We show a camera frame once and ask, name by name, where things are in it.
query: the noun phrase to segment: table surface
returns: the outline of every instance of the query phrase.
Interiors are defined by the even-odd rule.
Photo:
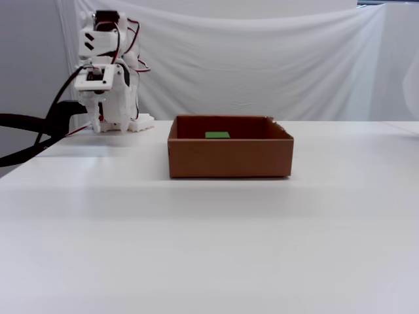
[[[281,122],[288,179],[170,180],[171,122],[0,180],[0,313],[418,313],[419,122]]]

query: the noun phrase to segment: green cube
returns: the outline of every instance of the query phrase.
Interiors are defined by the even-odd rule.
[[[206,139],[229,139],[228,132],[205,132]]]

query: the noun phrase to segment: white curtain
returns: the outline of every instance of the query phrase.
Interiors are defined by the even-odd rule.
[[[393,82],[388,67],[397,61],[385,32],[392,7],[258,19],[188,16],[117,0],[78,0],[75,8],[59,9],[70,66],[77,61],[80,10],[120,10],[140,21],[141,59],[152,71],[141,76],[139,101],[160,120],[183,113],[402,120],[386,116],[388,105],[404,106],[412,120],[403,93],[398,103],[386,103],[389,84],[403,91],[403,77]]]

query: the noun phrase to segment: robotic arm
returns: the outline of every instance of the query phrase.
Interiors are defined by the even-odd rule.
[[[100,10],[90,14],[82,12],[81,22],[79,65],[82,69],[75,79],[75,88],[94,131],[126,132],[152,127],[154,118],[140,114],[137,105],[139,74],[150,71],[139,59],[139,48],[135,45],[139,23],[124,13]]]

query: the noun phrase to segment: open cardboard box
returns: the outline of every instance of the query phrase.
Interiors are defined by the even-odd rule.
[[[206,139],[206,132],[230,139]],[[286,177],[294,139],[267,116],[177,116],[168,138],[170,177]]]

